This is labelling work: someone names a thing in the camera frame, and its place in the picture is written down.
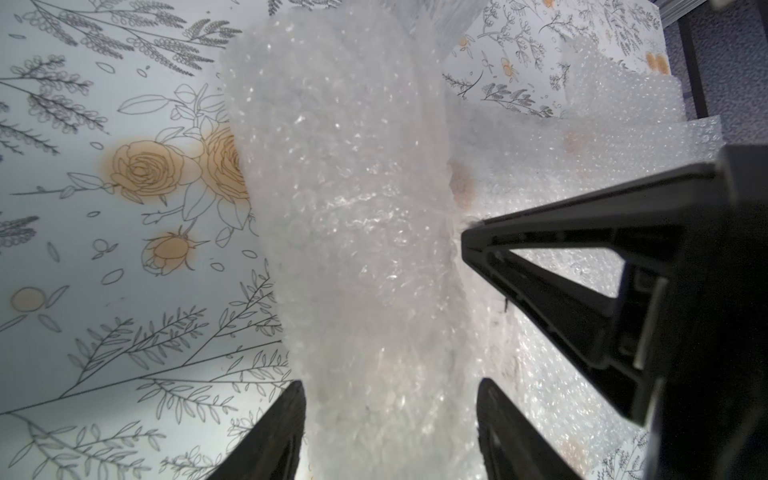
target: leaf line drawing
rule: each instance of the leaf line drawing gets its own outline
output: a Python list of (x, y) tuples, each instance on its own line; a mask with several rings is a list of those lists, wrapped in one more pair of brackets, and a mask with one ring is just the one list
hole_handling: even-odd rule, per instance
[(635, 434), (630, 451), (618, 448), (608, 457), (603, 458), (597, 473), (597, 480), (641, 480), (645, 470), (645, 447), (648, 445), (648, 432)]
[(525, 88), (521, 88), (517, 91), (509, 91), (507, 85), (490, 83), (482, 88), (485, 97), (483, 101), (494, 101), (500, 104), (507, 110), (521, 112), (521, 109), (525, 109), (526, 113), (536, 115), (541, 118), (549, 118), (554, 115), (554, 112), (547, 105), (542, 105), (539, 110), (532, 107), (535, 103), (531, 99), (531, 95), (525, 93), (528, 91)]
[(207, 393), (211, 388), (212, 386), (210, 385), (195, 388), (183, 383), (178, 385), (174, 380), (151, 379), (149, 383), (143, 384), (137, 390), (149, 389), (139, 399), (139, 403), (160, 396), (157, 408), (155, 409), (155, 415), (158, 420), (160, 420), (164, 410), (171, 410), (175, 406), (174, 414), (176, 423), (179, 425), (185, 414), (193, 419), (198, 418), (202, 422), (205, 422), (207, 415), (209, 415), (214, 422), (221, 423), (218, 413), (219, 409), (224, 415), (227, 415), (230, 411), (237, 411), (237, 408), (227, 405), (234, 396), (221, 399), (219, 395), (216, 395), (211, 399), (210, 394)]
[[(36, 286), (25, 286), (16, 290), (11, 296), (11, 307), (21, 315), (0, 324), (0, 332), (20, 323), (33, 312), (50, 309), (68, 289), (69, 285), (64, 285), (56, 289), (49, 296), (46, 296), (45, 292)], [(53, 333), (61, 333), (61, 327), (48, 314), (38, 313), (37, 318), (46, 329), (51, 330)]]
[[(40, 138), (40, 136), (41, 134), (33, 133), (31, 128), (22, 130), (21, 128), (18, 128), (18, 124), (8, 124), (7, 120), (0, 120), (0, 137), (12, 138), (25, 145), (39, 148), (47, 154), (58, 155), (61, 153), (59, 152), (58, 147), (53, 145), (50, 140), (44, 140)], [(21, 150), (21, 145), (19, 144), (13, 144), (11, 141), (7, 140), (0, 140), (0, 144), (15, 154), (24, 154), (24, 151)]]
[[(37, 478), (49, 465), (55, 470), (56, 478), (64, 478), (68, 474), (71, 478), (79, 480), (82, 476), (89, 476), (91, 470), (98, 473), (99, 479), (106, 479), (110, 471), (117, 478), (125, 478), (125, 474), (130, 472), (135, 478), (141, 478), (142, 473), (149, 472), (150, 467), (143, 465), (144, 459), (138, 458), (131, 462), (126, 460), (128, 457), (135, 456), (138, 451), (130, 450), (137, 443), (146, 441), (150, 447), (160, 451), (158, 439), (166, 438), (156, 429), (142, 432), (142, 427), (137, 425), (139, 421), (130, 422), (112, 436), (102, 438), (101, 429), (97, 424), (92, 424), (90, 428), (82, 427), (72, 438), (77, 426), (67, 426), (55, 430), (43, 429), (40, 425), (29, 418), (11, 413), (18, 420), (24, 422), (31, 441), (22, 447), (14, 455), (10, 464), (13, 465), (21, 461), (33, 448), (42, 455), (43, 461), (32, 474), (32, 478)], [(133, 433), (129, 433), (134, 427), (137, 427)], [(87, 441), (88, 434), (92, 440)]]
[[(275, 303), (275, 294), (272, 288), (274, 283), (272, 282), (269, 264), (264, 259), (264, 274), (256, 273), (255, 270), (250, 271), (250, 285), (246, 285), (240, 282), (240, 291), (243, 293), (245, 300), (234, 300), (230, 302), (230, 306), (224, 309), (219, 317), (219, 329), (200, 347), (198, 352), (202, 350), (211, 340), (217, 337), (229, 336), (235, 338), (237, 333), (245, 329), (254, 329), (265, 333), (268, 331), (267, 336), (272, 336), (276, 332), (282, 332), (283, 327), (281, 324), (270, 323), (276, 320), (276, 315), (271, 312), (273, 304)], [(257, 314), (257, 311), (268, 315), (264, 320), (254, 323), (249, 320), (246, 325), (240, 323), (243, 319), (249, 319), (251, 316)]]
[(568, 81), (568, 69), (571, 68), (570, 65), (562, 63), (558, 63), (558, 67), (560, 68), (560, 74), (549, 76), (549, 85), (552, 87), (552, 90), (555, 91), (565, 87), (565, 82)]
[[(23, 67), (11, 67), (14, 76), (0, 78), (0, 85), (27, 95), (28, 113), (36, 117), (38, 122), (50, 123), (51, 127), (61, 130), (62, 133), (76, 134), (80, 127), (103, 131), (107, 118), (100, 116), (97, 111), (88, 110), (75, 103), (65, 94), (57, 93), (66, 91), (69, 94), (86, 96), (93, 85), (92, 81), (81, 80), (79, 74), (69, 74), (63, 70), (65, 62), (63, 55), (49, 55), (46, 60), (34, 56), (25, 61)], [(38, 86), (37, 93), (32, 91), (30, 84)], [(17, 129), (17, 126), (5, 124), (5, 128), (0, 128), (0, 131), (5, 136), (12, 136), (43, 151), (58, 152), (57, 147), (41, 140), (39, 134), (32, 134), (31, 130)]]
[[(231, 353), (227, 358), (233, 358), (234, 354), (240, 352), (245, 352), (245, 350)], [(283, 358), (278, 349), (275, 349), (271, 356), (265, 349), (262, 349), (256, 353), (252, 361), (246, 360), (246, 362), (243, 363), (245, 358), (245, 355), (238, 356), (238, 358), (232, 362), (225, 373), (211, 377), (209, 379), (176, 379), (173, 376), (165, 374), (149, 375), (147, 378), (153, 382), (168, 382), (164, 384), (164, 386), (176, 385), (176, 387), (172, 388), (172, 390), (175, 392), (183, 392), (195, 388), (195, 385), (203, 385), (203, 387), (200, 387), (203, 390), (195, 390), (194, 395), (200, 395), (216, 384), (229, 384), (235, 393), (247, 392), (251, 387), (253, 387), (262, 397), (267, 398), (270, 402), (275, 398), (275, 395), (278, 392), (282, 392), (290, 384), (292, 380), (290, 378), (292, 370), (290, 369), (288, 363), (288, 353), (286, 353), (286, 356)], [(161, 392), (161, 386), (155, 386), (153, 383), (145, 384), (139, 387), (139, 389), (146, 389), (150, 387), (152, 387), (153, 390), (145, 394), (141, 400), (139, 400), (139, 402), (154, 397)], [(219, 396), (216, 396), (213, 403), (216, 404), (218, 399)], [(158, 415), (160, 415), (159, 408), (160, 404), (158, 404)], [(194, 418), (195, 415), (192, 415), (192, 411), (190, 409), (186, 407), (183, 408), (189, 416)], [(179, 415), (177, 417), (177, 421), (180, 422), (180, 418), (183, 416), (183, 412), (179, 410), (177, 414)], [(205, 421), (204, 413), (200, 414), (200, 419)]]
[(201, 480), (213, 472), (222, 461), (222, 454), (213, 459), (200, 453), (200, 446), (198, 445), (183, 455), (177, 455), (173, 458), (166, 457), (160, 464), (159, 472), (162, 473), (169, 469), (174, 473), (174, 478), (183, 476), (187, 477), (187, 480)]
[(227, 430), (227, 437), (231, 437), (232, 439), (227, 445), (227, 453), (231, 453), (235, 447), (240, 444), (240, 442), (245, 438), (245, 435), (248, 435), (253, 427), (256, 426), (256, 423), (261, 419), (262, 415), (264, 415), (264, 411), (259, 408), (256, 411), (256, 415), (254, 415), (253, 410), (251, 410), (248, 412), (247, 417), (230, 420), (230, 427)]
[(119, 243), (116, 243), (115, 245), (110, 245), (109, 242), (107, 242), (103, 238), (97, 238), (91, 244), (93, 249), (96, 250), (96, 254), (91, 258), (91, 260), (98, 260), (102, 258), (105, 254), (114, 252), (114, 249), (118, 248), (118, 245)]
[[(520, 21), (520, 32), (516, 35), (511, 34), (511, 27), (517, 22), (516, 15), (525, 15), (526, 8), (531, 12), (534, 12), (537, 17), (541, 18), (534, 8), (525, 3), (525, 0), (521, 0), (521, 2), (510, 0), (508, 4), (504, 5), (502, 5), (501, 2), (493, 0), (488, 6), (483, 8), (482, 33), (478, 35), (477, 39), (479, 40), (480, 38), (488, 37), (502, 48), (507, 43), (513, 44), (518, 49), (515, 52), (518, 61), (527, 67), (531, 62), (532, 56), (534, 59), (534, 67), (541, 71), (546, 50), (544, 45), (536, 40), (531, 34), (531, 26), (529, 23)], [(505, 23), (500, 28), (495, 24), (495, 21), (498, 20), (499, 10), (501, 10), (505, 20)], [(511, 64), (509, 64), (509, 60), (507, 60), (507, 62), (508, 67), (512, 68)]]
[(159, 329), (155, 329), (151, 320), (146, 330), (143, 326), (134, 329), (133, 319), (119, 318), (114, 319), (114, 326), (102, 323), (101, 332), (87, 329), (91, 337), (90, 343), (87, 339), (75, 339), (80, 356), (71, 353), (67, 355), (70, 363), (81, 370), (80, 375), (75, 384), (62, 393), (60, 398), (68, 396), (85, 380), (123, 355), (128, 355), (136, 365), (145, 370), (150, 369), (151, 363), (164, 365), (169, 351), (181, 353), (191, 348), (187, 341), (188, 336), (194, 339), (202, 335), (201, 330), (208, 324), (199, 323), (198, 320), (204, 316), (205, 311), (204, 308), (192, 306), (189, 311), (178, 308), (176, 313), (170, 316), (163, 313)]
[(9, 248), (27, 243), (37, 233), (34, 228), (28, 227), (28, 225), (39, 219), (40, 217), (33, 216), (0, 221), (0, 247)]
[(110, 195), (114, 194), (114, 188), (117, 184), (111, 184), (104, 182), (101, 178), (95, 175), (79, 174), (77, 172), (68, 172), (67, 176), (71, 182), (71, 185), (59, 188), (56, 190), (47, 190), (41, 186), (31, 192), (18, 192), (11, 195), (46, 195), (46, 194), (58, 194), (59, 199), (64, 200), (69, 198), (77, 192), (96, 191), (103, 190)]
[[(202, 70), (200, 63), (214, 60), (200, 48), (223, 48), (235, 35), (242, 33), (226, 20), (212, 22), (204, 18), (184, 29), (187, 21), (170, 13), (172, 5), (148, 0), (92, 2), (93, 10), (74, 10), (43, 0), (29, 0), (34, 10), (22, 15), (30, 25), (45, 31), (66, 45), (77, 46), (73, 35), (82, 37), (79, 44), (98, 54), (122, 59), (123, 52), (139, 51), (177, 73), (194, 76), (191, 70)], [(146, 28), (181, 29), (181, 35), (164, 35)]]
[[(276, 344), (279, 344), (279, 343), (282, 343), (282, 342), (283, 342), (282, 340), (273, 340), (271, 342), (261, 343), (260, 345), (255, 345), (255, 346), (251, 346), (251, 347), (248, 347), (248, 348), (245, 348), (245, 349), (240, 349), (240, 350), (238, 350), (238, 352), (239, 353), (245, 353), (245, 352), (248, 352), (250, 350), (262, 349), (265, 346), (276, 345)], [(209, 358), (206, 358), (206, 359), (197, 360), (196, 362), (190, 362), (190, 363), (188, 363), (185, 366), (200, 365), (202, 363), (209, 362), (211, 360), (220, 359), (220, 358), (226, 358), (228, 356), (231, 356), (232, 354), (233, 354), (232, 352), (230, 352), (230, 353), (223, 353), (221, 355), (212, 356), (212, 357), (209, 357)], [(81, 392), (70, 392), (66, 396), (57, 397), (55, 399), (44, 400), (42, 402), (37, 402), (37, 403), (31, 404), (31, 405), (26, 405), (26, 406), (22, 406), (22, 407), (18, 407), (18, 408), (8, 409), (8, 410), (5, 410), (4, 412), (0, 412), (0, 415), (6, 415), (6, 414), (9, 414), (9, 413), (20, 412), (21, 410), (31, 409), (33, 407), (43, 406), (43, 405), (47, 405), (48, 403), (57, 402), (58, 400), (63, 399), (63, 398), (70, 398), (70, 397), (74, 397), (74, 396), (85, 395), (85, 394), (88, 394), (90, 392), (96, 392), (98, 390), (108, 389), (108, 388), (110, 388), (112, 386), (122, 385), (122, 384), (128, 383), (128, 382), (135, 382), (135, 381), (138, 381), (138, 380), (149, 380), (153, 376), (161, 375), (161, 374), (167, 373), (167, 372), (173, 372), (174, 370), (178, 370), (181, 367), (182, 366), (170, 367), (170, 368), (167, 368), (167, 369), (158, 370), (156, 372), (147, 373), (147, 374), (144, 374), (144, 375), (141, 375), (141, 376), (132, 376), (131, 378), (120, 379), (120, 380), (117, 380), (117, 381), (114, 381), (114, 382), (110, 382), (110, 383), (108, 383), (106, 385), (102, 385), (102, 386), (98, 386), (98, 387), (94, 387), (94, 388), (90, 388), (90, 389), (85, 389), (85, 390), (82, 390)]]
[(466, 80), (465, 78), (456, 79), (453, 78), (450, 74), (442, 74), (443, 79), (448, 83), (450, 88), (458, 89), (458, 93), (456, 94), (457, 97), (461, 97), (466, 99), (467, 92), (472, 90), (472, 88), (480, 82), (480, 79), (482, 78), (484, 72), (480, 72), (480, 75), (478, 76), (478, 79), (475, 80), (474, 83), (469, 83), (469, 80)]

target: crumpled bubble wrap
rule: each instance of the crumpled bubble wrap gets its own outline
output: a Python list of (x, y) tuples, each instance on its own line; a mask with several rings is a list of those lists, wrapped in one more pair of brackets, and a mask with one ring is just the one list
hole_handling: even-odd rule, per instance
[(316, 478), (485, 475), (431, 42), (358, 4), (278, 15), (224, 55)]
[(600, 53), (589, 39), (570, 38), (563, 48), (570, 65), (565, 116), (622, 124), (685, 121), (683, 89), (671, 75), (639, 74)]
[[(452, 189), (463, 227), (589, 191), (713, 161), (719, 118), (682, 122), (677, 79), (614, 65), (586, 40), (575, 47), (568, 118), (540, 119), (447, 99)], [(530, 261), (616, 296), (623, 261), (606, 249), (516, 250)], [(637, 432), (520, 310), (463, 263), (482, 373), (494, 378), (537, 430), (586, 475)]]

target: black line art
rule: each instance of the black line art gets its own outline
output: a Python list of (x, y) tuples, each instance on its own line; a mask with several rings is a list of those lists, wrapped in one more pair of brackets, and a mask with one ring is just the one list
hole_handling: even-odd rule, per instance
[(96, 66), (99, 67), (101, 70), (106, 71), (108, 74), (113, 74), (115, 72), (114, 67), (108, 63), (105, 63), (103, 61), (97, 61)]
[(125, 270), (121, 268), (112, 270), (101, 278), (101, 285), (111, 285), (112, 283), (119, 281), (119, 279), (123, 278), (124, 273)]
[(129, 458), (138, 453), (132, 449), (137, 444), (147, 442), (159, 452), (160, 443), (157, 440), (166, 438), (157, 429), (143, 432), (143, 428), (137, 426), (139, 421), (130, 422), (117, 433), (103, 437), (96, 423), (79, 430), (74, 425), (48, 430), (24, 415), (10, 415), (26, 424), (31, 441), (14, 455), (8, 467), (20, 462), (34, 448), (41, 455), (42, 463), (32, 473), (33, 479), (49, 466), (48, 470), (55, 472), (56, 478), (64, 478), (65, 473), (71, 478), (80, 478), (81, 475), (87, 477), (91, 471), (102, 480), (108, 478), (110, 472), (115, 478), (125, 478), (128, 472), (135, 478), (141, 478), (141, 474), (149, 472), (151, 468), (143, 465), (143, 458)]
[(603, 458), (598, 468), (597, 480), (612, 480), (624, 478), (641, 480), (645, 470), (645, 448), (648, 445), (648, 432), (635, 434), (632, 439), (632, 449), (618, 448), (608, 457)]
[[(51, 155), (58, 155), (60, 153), (56, 145), (53, 145), (50, 140), (41, 139), (40, 136), (41, 134), (33, 133), (31, 128), (22, 130), (18, 127), (18, 124), (8, 124), (7, 120), (0, 120), (0, 137), (12, 138), (17, 142), (22, 142), (25, 145), (31, 145), (34, 148), (39, 148), (45, 153)], [(24, 151), (20, 148), (20, 144), (14, 144), (12, 141), (0, 140), (0, 145), (7, 148), (14, 154), (24, 154)]]
[[(56, 289), (50, 296), (46, 296), (45, 292), (36, 286), (25, 286), (16, 290), (11, 296), (11, 308), (21, 315), (0, 324), (0, 332), (20, 323), (22, 320), (26, 319), (30, 313), (37, 312), (40, 309), (50, 309), (56, 302), (58, 302), (61, 296), (64, 295), (67, 289), (69, 289), (69, 285), (64, 285)], [(40, 324), (45, 328), (54, 333), (61, 333), (61, 327), (48, 314), (38, 313), (37, 318)]]
[[(29, 104), (28, 113), (38, 119), (40, 123), (48, 123), (54, 129), (62, 133), (76, 134), (80, 127), (88, 127), (92, 130), (103, 131), (107, 118), (99, 115), (97, 111), (89, 110), (65, 94), (88, 95), (92, 81), (81, 80), (79, 74), (69, 74), (63, 68), (65, 66), (63, 55), (49, 55), (45, 60), (36, 55), (24, 62), (23, 67), (11, 67), (12, 77), (0, 78), (0, 85), (13, 91), (21, 92), (27, 96)], [(16, 125), (5, 125), (7, 128), (16, 128)], [(32, 134), (30, 130), (17, 130), (20, 139), (25, 139), (37, 148), (46, 151), (46, 141), (42, 141), (38, 134)], [(55, 147), (48, 144), (48, 151), (53, 152)]]
[(54, 190), (47, 190), (38, 185), (34, 191), (19, 192), (11, 195), (58, 194), (59, 199), (64, 200), (65, 198), (69, 198), (72, 195), (76, 194), (77, 192), (84, 192), (89, 190), (92, 190), (92, 191), (103, 190), (110, 195), (114, 195), (114, 188), (117, 186), (117, 184), (105, 182), (101, 178), (96, 177), (95, 175), (69, 172), (67, 173), (67, 176), (69, 177), (69, 181), (71, 182), (71, 185), (68, 185), (66, 187), (58, 188)]
[(230, 411), (237, 411), (235, 407), (227, 405), (234, 396), (222, 399), (219, 395), (216, 395), (211, 398), (207, 393), (208, 390), (213, 388), (210, 385), (196, 388), (192, 385), (184, 385), (184, 383), (189, 382), (151, 380), (151, 382), (138, 387), (137, 390), (149, 389), (139, 399), (139, 403), (159, 396), (160, 400), (157, 402), (157, 408), (155, 409), (155, 416), (158, 420), (160, 420), (164, 410), (174, 409), (174, 406), (177, 424), (181, 424), (181, 419), (184, 415), (188, 415), (193, 419), (198, 418), (202, 422), (205, 422), (206, 417), (210, 417), (214, 422), (221, 423), (219, 411), (224, 415), (227, 415)]
[[(40, 28), (66, 45), (84, 45), (98, 54), (118, 60), (124, 52), (139, 51), (170, 70), (194, 76), (200, 63), (214, 60), (200, 48), (223, 48), (242, 33), (226, 20), (204, 18), (184, 28), (187, 21), (170, 13), (172, 5), (148, 0), (101, 2), (93, 10), (74, 10), (42, 0), (29, 0), (34, 10), (22, 15), (30, 25)], [(182, 30), (181, 35), (160, 31)]]
[(183, 455), (177, 455), (173, 458), (166, 457), (160, 463), (158, 471), (163, 472), (169, 469), (174, 473), (174, 478), (184, 476), (187, 477), (187, 480), (202, 480), (213, 472), (222, 460), (222, 454), (213, 459), (200, 453), (200, 446), (198, 445)]
[(525, 93), (528, 91), (526, 88), (521, 88), (517, 91), (509, 91), (506, 84), (490, 83), (484, 86), (482, 91), (485, 94), (485, 97), (481, 100), (494, 101), (507, 110), (516, 111), (518, 113), (525, 110), (525, 113), (541, 118), (554, 116), (554, 112), (547, 105), (542, 105), (538, 110), (533, 108), (532, 105), (536, 102), (531, 99), (531, 94)]
[(103, 238), (97, 238), (93, 241), (91, 246), (94, 250), (96, 250), (96, 254), (91, 258), (91, 260), (98, 260), (102, 258), (106, 253), (113, 252), (114, 249), (118, 248), (118, 243), (110, 245), (109, 242)]
[(39, 218), (35, 216), (0, 221), (0, 247), (8, 248), (27, 243), (37, 233), (34, 228), (27, 226)]
[(58, 251), (56, 250), (56, 247), (53, 246), (53, 243), (48, 242), (46, 247), (48, 248), (48, 255), (51, 256), (53, 261), (59, 263), (61, 261), (61, 257), (58, 255)]

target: plastic wrap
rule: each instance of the plastic wrap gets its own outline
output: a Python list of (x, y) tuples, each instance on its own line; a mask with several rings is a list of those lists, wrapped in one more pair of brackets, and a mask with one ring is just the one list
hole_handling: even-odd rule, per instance
[[(447, 97), (460, 223), (525, 210), (697, 161), (723, 145), (719, 118), (681, 122), (675, 78), (635, 74), (569, 42), (568, 118), (535, 118)], [(606, 249), (518, 254), (615, 296), (623, 261)], [(582, 475), (638, 427), (622, 419), (520, 310), (459, 264), (482, 373)]]
[(564, 83), (567, 116), (623, 124), (685, 121), (683, 90), (675, 77), (627, 70), (582, 37), (565, 42), (563, 62), (570, 65)]
[(347, 5), (276, 16), (224, 58), (317, 478), (482, 471), (431, 44)]

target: floral wallpaper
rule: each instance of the floral wallpaper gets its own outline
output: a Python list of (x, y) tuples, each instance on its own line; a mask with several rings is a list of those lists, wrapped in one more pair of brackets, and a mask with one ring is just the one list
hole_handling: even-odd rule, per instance
[(584, 36), (619, 65), (669, 74), (658, 8), (647, 0), (491, 0), (445, 62), (460, 97), (541, 118), (566, 107), (563, 39)]
[[(294, 378), (217, 59), (338, 4), (0, 2), (3, 478), (204, 478)], [(445, 78), (557, 115), (561, 35), (666, 73), (657, 24), (645, 0), (493, 0)]]

